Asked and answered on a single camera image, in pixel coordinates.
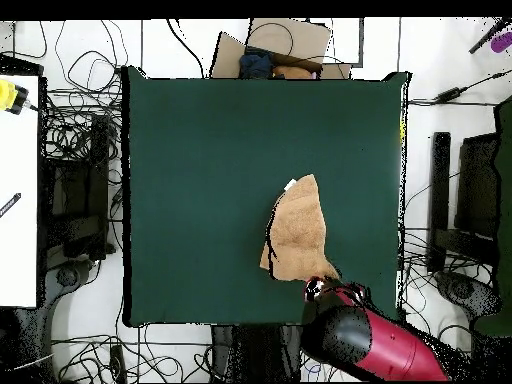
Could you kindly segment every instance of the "power adapter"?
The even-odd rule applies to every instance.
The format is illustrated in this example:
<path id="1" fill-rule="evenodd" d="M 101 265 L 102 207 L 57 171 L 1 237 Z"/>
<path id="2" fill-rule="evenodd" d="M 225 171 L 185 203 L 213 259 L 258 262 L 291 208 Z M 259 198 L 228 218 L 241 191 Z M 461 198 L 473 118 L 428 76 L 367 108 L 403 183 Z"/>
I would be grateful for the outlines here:
<path id="1" fill-rule="evenodd" d="M 124 364 L 123 346 L 115 344 L 110 348 L 110 369 L 116 384 L 128 384 Z"/>
<path id="2" fill-rule="evenodd" d="M 450 100 L 453 100 L 453 99 L 456 99 L 457 97 L 459 97 L 467 89 L 468 89 L 467 87 L 463 87 L 463 88 L 454 87 L 454 88 L 452 88 L 450 90 L 444 91 L 443 93 L 439 94 L 434 99 L 434 102 L 436 102 L 436 103 L 446 103 L 446 102 L 449 102 Z"/>
<path id="3" fill-rule="evenodd" d="M 509 74 L 511 71 L 512 70 L 509 70 L 509 71 L 506 71 L 506 72 L 497 72 L 494 75 L 491 75 L 490 77 L 487 77 L 487 78 L 485 78 L 485 79 L 483 79 L 481 81 L 478 81 L 478 82 L 476 82 L 474 84 L 468 85 L 467 87 L 462 87 L 462 88 L 454 87 L 454 88 L 451 88 L 450 90 L 447 90 L 447 91 L 442 92 L 441 94 L 438 94 L 437 97 L 434 98 L 434 103 L 435 104 L 447 103 L 450 100 L 456 99 L 462 93 L 464 93 L 464 91 L 470 89 L 471 87 L 474 87 L 474 86 L 476 86 L 478 84 L 481 84 L 481 83 L 483 83 L 485 81 L 489 81 L 490 79 L 496 79 L 496 78 L 504 77 L 505 75 Z"/>

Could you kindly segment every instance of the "black cable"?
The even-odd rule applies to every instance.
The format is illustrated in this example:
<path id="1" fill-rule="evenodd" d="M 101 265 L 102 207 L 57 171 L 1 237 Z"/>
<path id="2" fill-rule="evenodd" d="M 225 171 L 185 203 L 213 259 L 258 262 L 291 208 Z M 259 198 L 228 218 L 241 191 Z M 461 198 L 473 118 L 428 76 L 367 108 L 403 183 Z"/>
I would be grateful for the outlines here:
<path id="1" fill-rule="evenodd" d="M 448 179 L 453 178 L 453 177 L 455 177 L 455 176 L 457 176 L 457 175 L 459 175 L 459 174 L 460 174 L 460 171 L 459 171 L 459 172 L 456 172 L 455 174 L 450 175 L 450 176 L 448 177 Z M 406 205 L 405 205 L 404 213 L 405 213 L 405 211 L 407 210 L 407 206 L 409 206 L 409 203 L 411 203 L 412 199 L 414 199 L 416 196 L 418 196 L 418 195 L 420 195 L 421 193 L 423 193 L 425 190 L 428 190 L 431 186 L 432 186 L 432 184 L 429 184 L 429 185 L 428 185 L 428 186 L 426 186 L 424 189 L 422 189 L 422 190 L 418 191 L 414 196 L 412 196 L 412 197 L 409 199 L 409 201 L 406 203 Z"/>
<path id="2" fill-rule="evenodd" d="M 400 51 L 402 44 L 402 18 L 398 18 L 398 46 L 397 46 L 397 57 L 396 57 L 396 71 L 400 72 Z"/>
<path id="3" fill-rule="evenodd" d="M 16 40 L 16 25 L 13 26 L 13 34 L 12 34 L 12 38 L 13 38 L 13 49 L 11 51 L 6 51 L 6 52 L 0 52 L 0 54 L 12 54 L 12 57 L 15 57 L 15 54 L 19 55 L 19 56 L 23 56 L 23 57 L 30 57 L 32 59 L 42 59 L 43 57 L 46 56 L 46 53 L 48 52 L 48 43 L 46 41 L 46 34 L 44 33 L 44 28 L 43 28 L 43 22 L 42 21 L 39 21 L 39 26 L 41 27 L 41 33 L 43 35 L 43 41 L 44 41 L 44 51 L 43 51 L 43 54 L 39 55 L 39 56 L 33 56 L 31 54 L 27 54 L 27 53 L 19 53 L 19 52 L 16 52 L 15 51 L 15 40 Z"/>
<path id="4" fill-rule="evenodd" d="M 455 105 L 455 106 L 498 106 L 498 103 L 478 103 L 478 102 L 444 102 L 437 103 L 434 101 L 421 101 L 421 100 L 409 100 L 408 105 L 412 106 L 442 106 L 442 105 Z"/>
<path id="5" fill-rule="evenodd" d="M 489 77 L 486 77 L 480 81 L 477 81 L 473 84 L 470 84 L 466 87 L 454 87 L 450 90 L 447 90 L 443 93 L 438 94 L 434 99 L 428 100 L 428 99 L 413 99 L 409 104 L 412 105 L 418 105 L 418 106 L 433 106 L 433 105 L 442 105 L 442 104 L 465 104 L 465 105 L 478 105 L 478 106 L 497 106 L 496 104 L 491 103 L 451 103 L 452 100 L 460 97 L 462 93 L 469 90 L 472 87 L 475 87 L 476 85 L 482 84 L 483 82 L 489 81 L 490 79 L 496 79 L 501 78 L 505 75 L 508 75 L 510 72 L 512 72 L 512 69 L 506 71 L 506 72 L 497 72 Z"/>
<path id="6" fill-rule="evenodd" d="M 335 41 L 334 41 L 334 19 L 333 18 L 330 18 L 330 19 L 331 19 L 332 52 L 334 53 L 334 56 L 336 56 L 336 44 L 335 44 Z M 338 66 L 338 69 L 340 70 L 341 77 L 343 79 L 347 79 L 345 77 L 345 74 L 343 73 L 343 71 L 340 68 L 340 64 L 337 62 L 336 65 Z"/>
<path id="7" fill-rule="evenodd" d="M 290 32 L 290 30 L 288 28 L 286 28 L 284 25 L 282 24 L 278 24 L 277 22 L 267 22 L 265 24 L 262 24 L 260 25 L 259 27 L 256 27 L 254 28 L 250 33 L 249 35 L 247 36 L 247 44 L 249 44 L 249 40 L 251 39 L 252 35 L 257 31 L 259 30 L 260 28 L 263 28 L 263 27 L 266 27 L 268 25 L 274 25 L 274 26 L 278 26 L 278 27 L 281 27 L 283 28 L 284 30 L 286 30 L 286 32 L 288 33 L 288 35 L 290 36 L 290 50 L 288 51 L 288 53 L 286 54 L 286 56 L 290 56 L 292 51 L 293 51 L 293 35 L 292 33 Z"/>
<path id="8" fill-rule="evenodd" d="M 466 331 L 470 336 L 474 336 L 476 337 L 477 339 L 480 337 L 477 333 L 475 333 L 474 331 L 471 331 L 469 328 L 466 328 L 464 327 L 463 325 L 459 325 L 459 324 L 451 324 L 451 325 L 448 325 L 446 327 L 444 327 L 440 332 L 439 334 L 437 335 L 437 338 L 439 340 L 441 340 L 441 336 L 443 335 L 443 333 L 447 330 L 450 330 L 452 328 L 459 328 L 461 330 L 464 330 Z"/>
<path id="9" fill-rule="evenodd" d="M 185 44 L 185 42 L 180 38 L 178 37 L 178 34 L 176 34 L 176 31 L 174 31 L 174 28 L 172 27 L 171 25 L 171 21 L 169 21 L 169 19 L 166 19 L 165 20 L 167 22 L 167 25 L 169 26 L 169 29 L 171 30 L 172 32 L 172 35 L 174 35 L 174 37 L 176 38 L 176 40 L 178 40 L 181 45 L 183 47 L 185 47 L 185 49 L 187 49 L 187 51 L 194 57 L 194 59 L 197 61 L 197 63 L 199 64 L 199 69 L 201 70 L 201 78 L 204 79 L 205 76 L 204 76 L 204 70 L 203 70 L 203 65 L 201 64 L 201 61 L 199 60 L 199 58 L 196 56 L 196 54 L 190 50 L 190 48 Z"/>
<path id="10" fill-rule="evenodd" d="M 137 384 L 140 382 L 140 327 L 137 328 Z"/>

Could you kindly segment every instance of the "green table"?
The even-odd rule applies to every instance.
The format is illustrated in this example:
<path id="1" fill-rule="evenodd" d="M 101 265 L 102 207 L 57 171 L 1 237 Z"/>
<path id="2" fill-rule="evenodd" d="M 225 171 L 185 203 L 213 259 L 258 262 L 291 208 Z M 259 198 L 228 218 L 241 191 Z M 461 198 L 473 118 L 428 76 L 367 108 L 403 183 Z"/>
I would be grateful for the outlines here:
<path id="1" fill-rule="evenodd" d="M 127 324 L 299 323 L 303 283 L 274 281 L 259 261 L 274 202 L 290 179 L 311 173 L 327 256 L 396 317 L 407 74 L 378 82 L 122 75 Z"/>

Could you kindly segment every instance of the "cardboard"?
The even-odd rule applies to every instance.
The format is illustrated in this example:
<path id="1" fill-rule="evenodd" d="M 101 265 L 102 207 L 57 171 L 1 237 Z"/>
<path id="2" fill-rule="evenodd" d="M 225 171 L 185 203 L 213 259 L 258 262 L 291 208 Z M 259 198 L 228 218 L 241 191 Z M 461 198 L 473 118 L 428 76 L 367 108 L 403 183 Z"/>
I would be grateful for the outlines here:
<path id="1" fill-rule="evenodd" d="M 331 30 L 321 25 L 286 18 L 254 18 L 245 44 L 225 32 L 220 33 L 210 77 L 238 78 L 240 57 L 249 46 L 274 53 L 276 66 L 298 66 L 317 72 L 321 79 L 343 79 L 343 76 L 346 79 L 350 65 L 340 64 L 343 76 L 336 64 L 323 65 L 330 38 Z"/>

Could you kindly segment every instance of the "white desk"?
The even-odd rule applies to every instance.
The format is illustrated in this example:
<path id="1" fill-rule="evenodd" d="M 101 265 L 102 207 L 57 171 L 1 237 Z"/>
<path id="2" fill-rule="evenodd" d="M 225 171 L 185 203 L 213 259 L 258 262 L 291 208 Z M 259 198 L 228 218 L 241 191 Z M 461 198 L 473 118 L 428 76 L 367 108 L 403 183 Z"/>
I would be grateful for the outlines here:
<path id="1" fill-rule="evenodd" d="M 38 105 L 38 78 L 0 75 L 29 91 Z M 16 193 L 21 199 L 0 218 L 0 306 L 36 306 L 37 287 L 37 121 L 0 112 L 0 207 Z"/>

